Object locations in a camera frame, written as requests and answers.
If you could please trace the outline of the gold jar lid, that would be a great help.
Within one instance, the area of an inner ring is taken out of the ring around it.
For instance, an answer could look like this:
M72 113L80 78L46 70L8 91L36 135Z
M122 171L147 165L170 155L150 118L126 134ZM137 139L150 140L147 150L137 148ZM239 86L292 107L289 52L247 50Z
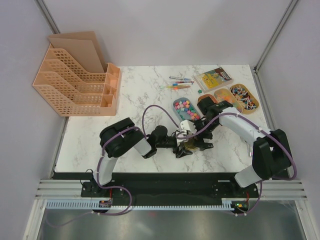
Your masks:
M184 147L189 151L195 151L198 149L198 147L196 147L194 143L191 141L184 142L183 144L184 144Z

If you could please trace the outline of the silver metal scoop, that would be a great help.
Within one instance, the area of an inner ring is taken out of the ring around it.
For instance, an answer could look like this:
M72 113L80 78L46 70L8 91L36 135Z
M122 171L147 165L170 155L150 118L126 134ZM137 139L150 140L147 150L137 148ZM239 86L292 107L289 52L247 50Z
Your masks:
M252 147L250 144L246 143L248 156L251 158L253 156Z

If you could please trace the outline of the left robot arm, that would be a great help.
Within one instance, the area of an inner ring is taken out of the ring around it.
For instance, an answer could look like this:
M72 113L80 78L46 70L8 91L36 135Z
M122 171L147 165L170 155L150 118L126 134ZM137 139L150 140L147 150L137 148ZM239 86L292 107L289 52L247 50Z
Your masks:
M132 148L145 159L153 157L158 148L172 149L176 158L193 154L182 143L177 142L175 132L168 135L165 126L158 125L151 134L144 135L129 117L104 128L99 137L102 155L90 180L92 191L99 197L109 193L109 182L118 158Z

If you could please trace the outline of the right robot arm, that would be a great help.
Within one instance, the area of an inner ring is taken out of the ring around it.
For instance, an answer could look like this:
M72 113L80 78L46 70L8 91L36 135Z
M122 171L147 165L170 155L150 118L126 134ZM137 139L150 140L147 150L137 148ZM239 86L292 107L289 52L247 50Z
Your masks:
M252 147L251 165L231 178L229 191L233 196L242 196L248 186L278 177L293 165L289 142L283 130L259 127L226 100L215 103L207 96L199 100L197 106L203 118L194 121L197 133L194 143L201 151L212 147L204 140L211 140L213 131L219 126L232 130Z

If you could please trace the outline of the blue tray of solid candies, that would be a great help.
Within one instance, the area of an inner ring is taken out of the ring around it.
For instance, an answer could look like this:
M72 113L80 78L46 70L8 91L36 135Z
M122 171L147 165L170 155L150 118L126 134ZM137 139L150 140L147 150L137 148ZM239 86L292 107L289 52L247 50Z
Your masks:
M180 122L184 120L197 121L201 119L201 115L198 113L195 106L186 97L174 100L172 106L174 113L177 115Z

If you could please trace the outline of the peach tray of popsicle candies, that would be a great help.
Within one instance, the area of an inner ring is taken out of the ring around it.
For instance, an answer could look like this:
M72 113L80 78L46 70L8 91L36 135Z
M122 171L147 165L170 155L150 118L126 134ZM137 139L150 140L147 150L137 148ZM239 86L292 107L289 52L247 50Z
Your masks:
M199 103L202 99L209 97L215 104L218 103L217 99L212 94L203 94L197 99L197 103Z

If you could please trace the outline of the beige tray of star gummies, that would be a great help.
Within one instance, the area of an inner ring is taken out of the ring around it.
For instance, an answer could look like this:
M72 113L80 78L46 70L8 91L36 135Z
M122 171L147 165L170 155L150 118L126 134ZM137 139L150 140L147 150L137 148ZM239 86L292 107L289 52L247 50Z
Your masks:
M227 101L230 104L232 104L240 113L243 112L243 107L240 105L240 103L236 100L234 95L226 88L220 88L214 92L214 97L217 101Z

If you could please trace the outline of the orange pen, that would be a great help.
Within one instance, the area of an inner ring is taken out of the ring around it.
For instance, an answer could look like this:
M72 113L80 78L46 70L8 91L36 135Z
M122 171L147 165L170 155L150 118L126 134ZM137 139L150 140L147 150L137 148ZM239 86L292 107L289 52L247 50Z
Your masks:
M171 89L171 90L179 90L179 89L187 89L187 88L190 88L191 86L190 85L168 85L166 86L165 88L166 89Z

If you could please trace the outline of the tan tray of lollipops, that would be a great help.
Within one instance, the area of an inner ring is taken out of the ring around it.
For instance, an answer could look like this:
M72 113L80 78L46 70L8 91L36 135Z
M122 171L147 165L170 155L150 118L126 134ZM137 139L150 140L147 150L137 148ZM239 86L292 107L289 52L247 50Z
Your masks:
M241 83L232 85L230 92L242 107L243 114L252 114L260 106L257 98Z

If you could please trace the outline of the pink patterned pen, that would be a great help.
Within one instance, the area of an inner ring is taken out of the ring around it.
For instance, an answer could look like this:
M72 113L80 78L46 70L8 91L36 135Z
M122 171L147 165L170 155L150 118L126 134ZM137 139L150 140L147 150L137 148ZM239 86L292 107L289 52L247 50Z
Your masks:
M175 81L172 85L193 85L194 81Z

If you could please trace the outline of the peach desk organizer rack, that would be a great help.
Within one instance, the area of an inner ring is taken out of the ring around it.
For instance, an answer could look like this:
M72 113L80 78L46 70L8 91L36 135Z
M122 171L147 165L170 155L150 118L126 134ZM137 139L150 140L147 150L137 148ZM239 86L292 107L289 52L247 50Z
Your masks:
M107 63L94 31L48 36L33 87L62 117L115 116L121 69Z

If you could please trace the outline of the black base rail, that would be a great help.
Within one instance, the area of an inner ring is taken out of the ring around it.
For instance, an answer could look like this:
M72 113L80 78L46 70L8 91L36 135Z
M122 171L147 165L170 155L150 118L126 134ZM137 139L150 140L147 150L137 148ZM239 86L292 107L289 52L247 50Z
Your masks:
M121 173L114 172L106 189L93 192L91 173L56 173L54 180L78 180L81 196L110 197L125 204L219 204L223 198L252 200L259 196L258 187L245 188L232 182L233 172L198 173Z

